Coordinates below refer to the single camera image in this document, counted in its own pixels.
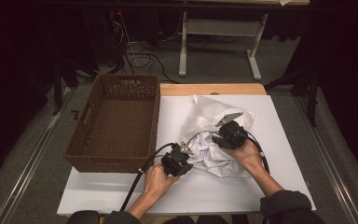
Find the dark sleeve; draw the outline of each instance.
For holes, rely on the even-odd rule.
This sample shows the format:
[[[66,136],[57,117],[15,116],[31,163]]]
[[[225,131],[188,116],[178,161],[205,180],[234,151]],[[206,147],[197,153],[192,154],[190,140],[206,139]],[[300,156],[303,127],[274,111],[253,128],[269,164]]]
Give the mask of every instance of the dark sleeve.
[[[141,224],[138,218],[128,212],[113,211],[103,222],[103,224]]]
[[[311,211],[308,197],[298,191],[282,190],[270,198],[262,198],[261,213],[270,224],[324,223]]]

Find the white tabletop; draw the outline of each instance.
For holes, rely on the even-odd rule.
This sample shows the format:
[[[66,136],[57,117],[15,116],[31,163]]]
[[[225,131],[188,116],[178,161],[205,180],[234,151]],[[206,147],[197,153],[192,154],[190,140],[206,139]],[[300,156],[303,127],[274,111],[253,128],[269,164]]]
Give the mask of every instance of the white tabletop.
[[[287,141],[275,107],[267,95],[209,95],[220,102],[255,112],[250,128],[263,148],[271,175],[285,188],[310,192]],[[157,148],[171,142],[180,143],[182,126],[194,105],[192,96],[161,96]],[[57,214],[68,216],[80,210],[100,214],[118,211],[131,187],[135,174],[79,173],[75,168],[68,178]],[[141,178],[129,202],[142,193]],[[244,213],[259,211],[263,193],[252,178],[220,178],[192,169],[181,176],[170,192],[148,212],[150,215]]]

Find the hand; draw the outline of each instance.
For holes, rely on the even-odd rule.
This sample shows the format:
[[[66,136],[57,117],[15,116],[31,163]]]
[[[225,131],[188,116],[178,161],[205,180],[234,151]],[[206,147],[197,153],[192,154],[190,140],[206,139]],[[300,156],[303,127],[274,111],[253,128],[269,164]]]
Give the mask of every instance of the hand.
[[[167,176],[161,164],[151,166],[145,176],[145,194],[150,194],[157,199],[164,196],[179,176]]]
[[[237,149],[227,149],[226,153],[232,156],[237,163],[249,173],[256,168],[263,167],[260,152],[255,144],[249,139],[246,139],[242,147]]]

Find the person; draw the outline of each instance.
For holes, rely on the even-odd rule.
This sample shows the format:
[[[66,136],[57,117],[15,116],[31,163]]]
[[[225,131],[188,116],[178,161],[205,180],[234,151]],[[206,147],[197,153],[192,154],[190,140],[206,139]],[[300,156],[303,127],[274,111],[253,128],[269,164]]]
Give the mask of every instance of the person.
[[[260,199],[260,211],[270,224],[319,224],[324,221],[311,211],[308,197],[299,191],[285,190],[265,169],[256,146],[246,140],[237,149],[226,150],[253,177],[266,197]],[[126,211],[113,211],[104,224],[140,224],[141,218],[180,176],[167,176],[161,164],[151,166],[145,175],[145,189]]]

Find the sleeve cuff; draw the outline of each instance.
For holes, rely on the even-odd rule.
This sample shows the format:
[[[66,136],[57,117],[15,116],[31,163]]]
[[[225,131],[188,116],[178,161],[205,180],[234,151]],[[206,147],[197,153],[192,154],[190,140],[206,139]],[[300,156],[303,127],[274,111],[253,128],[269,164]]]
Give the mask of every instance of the sleeve cuff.
[[[293,209],[311,209],[310,200],[299,191],[282,190],[270,198],[260,199],[260,211],[264,217]]]
[[[116,212],[113,211],[109,217],[106,218],[103,224],[112,224],[112,223],[120,223],[120,224],[141,224],[141,222],[128,212]]]

